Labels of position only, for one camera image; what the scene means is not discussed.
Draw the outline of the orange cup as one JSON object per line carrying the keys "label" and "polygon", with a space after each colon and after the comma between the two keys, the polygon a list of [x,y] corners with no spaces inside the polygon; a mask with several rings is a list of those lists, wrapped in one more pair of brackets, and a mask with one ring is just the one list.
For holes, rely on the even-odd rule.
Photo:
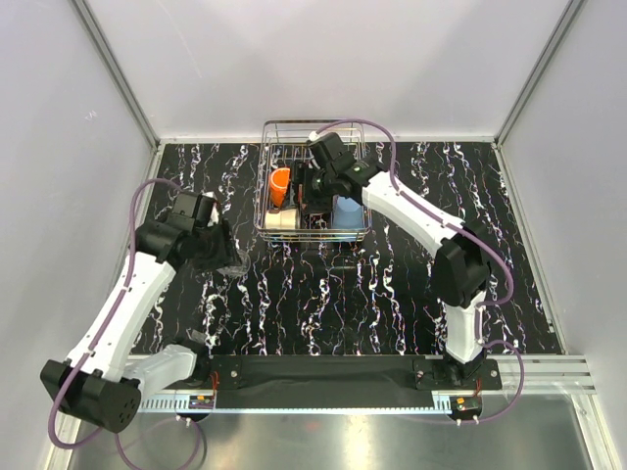
{"label": "orange cup", "polygon": [[284,166],[273,170],[269,176],[269,198],[272,204],[281,208],[289,193],[291,168]]}

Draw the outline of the blue plastic cup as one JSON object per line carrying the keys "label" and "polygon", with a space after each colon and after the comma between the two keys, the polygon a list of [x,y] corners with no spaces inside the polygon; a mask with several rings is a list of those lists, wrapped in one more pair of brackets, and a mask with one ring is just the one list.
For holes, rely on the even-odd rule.
{"label": "blue plastic cup", "polygon": [[331,226],[333,229],[362,229],[363,207],[351,198],[338,196],[332,212]]}

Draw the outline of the metal cup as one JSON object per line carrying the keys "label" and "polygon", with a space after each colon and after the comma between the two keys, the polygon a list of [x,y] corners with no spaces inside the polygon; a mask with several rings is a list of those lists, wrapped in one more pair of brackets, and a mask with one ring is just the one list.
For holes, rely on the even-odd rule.
{"label": "metal cup", "polygon": [[300,212],[297,208],[269,210],[265,213],[264,228],[268,230],[296,230],[300,228]]}

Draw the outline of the small clear plastic cup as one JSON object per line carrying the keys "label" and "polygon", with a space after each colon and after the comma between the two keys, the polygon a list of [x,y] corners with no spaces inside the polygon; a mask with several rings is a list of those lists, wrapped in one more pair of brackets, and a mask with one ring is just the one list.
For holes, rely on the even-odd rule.
{"label": "small clear plastic cup", "polygon": [[239,278],[248,273],[251,266],[250,256],[247,252],[238,250],[236,259],[230,265],[219,268],[217,272],[223,276]]}

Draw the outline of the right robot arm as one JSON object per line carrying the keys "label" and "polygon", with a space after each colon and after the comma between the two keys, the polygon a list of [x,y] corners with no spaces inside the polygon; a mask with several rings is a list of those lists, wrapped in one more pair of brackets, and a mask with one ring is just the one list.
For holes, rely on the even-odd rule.
{"label": "right robot arm", "polygon": [[492,273],[476,230],[417,196],[373,159],[358,159],[335,132],[312,132],[312,158],[297,171],[301,201],[310,205],[343,197],[394,222],[433,257],[430,287],[447,317],[444,377],[456,389],[476,381],[482,354],[477,321]]}

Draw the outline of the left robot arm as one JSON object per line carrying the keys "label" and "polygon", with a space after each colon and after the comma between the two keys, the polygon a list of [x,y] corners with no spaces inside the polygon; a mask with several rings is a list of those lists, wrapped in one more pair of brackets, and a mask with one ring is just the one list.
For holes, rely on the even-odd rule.
{"label": "left robot arm", "polygon": [[40,380],[53,410],[111,433],[124,430],[140,402],[182,382],[190,389],[211,377],[209,351],[201,340],[178,339],[133,364],[129,354],[157,299],[176,273],[238,267],[229,222],[212,193],[182,192],[158,220],[133,232],[123,272],[96,319],[62,361],[50,359]]}

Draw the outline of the black base bar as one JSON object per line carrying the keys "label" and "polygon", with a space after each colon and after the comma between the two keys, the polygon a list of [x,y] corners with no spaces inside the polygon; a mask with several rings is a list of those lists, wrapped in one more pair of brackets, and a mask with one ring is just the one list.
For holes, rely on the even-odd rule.
{"label": "black base bar", "polygon": [[429,355],[216,355],[217,408],[306,410],[425,408],[436,394],[503,388],[497,362],[457,366]]}

